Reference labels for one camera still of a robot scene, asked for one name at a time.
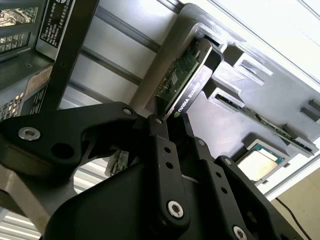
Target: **cable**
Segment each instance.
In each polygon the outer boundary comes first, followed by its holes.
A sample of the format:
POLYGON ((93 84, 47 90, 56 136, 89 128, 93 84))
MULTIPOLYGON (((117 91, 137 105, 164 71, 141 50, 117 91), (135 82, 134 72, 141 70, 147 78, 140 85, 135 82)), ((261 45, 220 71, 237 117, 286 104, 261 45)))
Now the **cable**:
POLYGON ((294 213, 290 210, 290 208, 285 205, 279 198, 275 198, 291 215, 291 217, 293 218, 295 224, 299 227, 299 229, 301 230, 301 232, 303 232, 303 234, 306 236, 306 238, 308 240, 312 240, 311 237, 307 234, 307 232, 304 230, 304 228, 300 225, 300 223, 298 222, 296 216, 294 215, 294 213))

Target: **white wall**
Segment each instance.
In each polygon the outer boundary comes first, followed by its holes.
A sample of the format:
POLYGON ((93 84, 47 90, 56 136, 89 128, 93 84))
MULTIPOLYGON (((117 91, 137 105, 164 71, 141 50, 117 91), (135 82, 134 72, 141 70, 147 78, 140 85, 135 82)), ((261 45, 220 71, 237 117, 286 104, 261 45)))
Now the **white wall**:
MULTIPOLYGON (((312 240, 320 239, 320 169, 289 188, 278 198, 291 209, 312 240)), ((271 203, 304 237, 288 211, 277 200, 271 203)))

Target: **green circuit board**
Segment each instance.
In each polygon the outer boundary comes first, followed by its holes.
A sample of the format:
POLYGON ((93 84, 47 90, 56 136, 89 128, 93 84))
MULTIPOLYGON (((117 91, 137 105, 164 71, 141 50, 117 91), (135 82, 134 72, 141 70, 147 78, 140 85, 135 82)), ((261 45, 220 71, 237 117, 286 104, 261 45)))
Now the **green circuit board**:
POLYGON ((198 65, 197 57, 190 50, 187 50, 182 57, 171 64, 154 92, 154 96, 159 96, 165 100, 167 106, 171 105, 196 71, 198 65))

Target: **sticker label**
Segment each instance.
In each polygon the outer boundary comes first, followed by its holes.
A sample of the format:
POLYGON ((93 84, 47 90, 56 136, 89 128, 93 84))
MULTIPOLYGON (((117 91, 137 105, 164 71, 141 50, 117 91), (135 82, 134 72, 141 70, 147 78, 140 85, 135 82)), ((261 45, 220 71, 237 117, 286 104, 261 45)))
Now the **sticker label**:
POLYGON ((50 66, 29 79, 28 85, 26 86, 25 90, 26 96, 49 81, 52 68, 53 67, 50 66))
POLYGON ((74 0, 49 0, 40 39, 58 48, 74 0))

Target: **bolt head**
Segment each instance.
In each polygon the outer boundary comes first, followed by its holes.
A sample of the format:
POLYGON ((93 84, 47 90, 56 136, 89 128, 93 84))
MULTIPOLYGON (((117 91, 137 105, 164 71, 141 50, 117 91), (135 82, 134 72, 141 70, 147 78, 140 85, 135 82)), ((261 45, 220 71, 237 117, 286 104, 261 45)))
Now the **bolt head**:
POLYGON ((233 233, 238 240, 247 240, 245 232, 238 226, 233 227, 233 233))
POLYGON ((126 114, 132 114, 132 111, 128 108, 124 108, 123 111, 126 113, 126 114))
POLYGON ((155 118, 154 120, 155 120, 157 123, 162 124, 162 120, 161 120, 161 119, 155 118))
POLYGON ((225 158, 224 160, 225 160, 226 164, 228 164, 229 166, 232 165, 232 162, 228 158, 225 158))
POLYGON ((34 141, 40 138, 41 133, 34 127, 26 126, 20 128, 20 130, 18 131, 18 136, 19 138, 26 141, 34 141))
POLYGON ((198 143, 199 143, 201 146, 205 146, 205 145, 206 145, 206 143, 205 143, 203 140, 201 140, 201 139, 198 139, 198 143))
POLYGON ((176 201, 168 202, 167 208, 169 214, 176 219, 181 219, 184 216, 184 210, 182 206, 176 201))

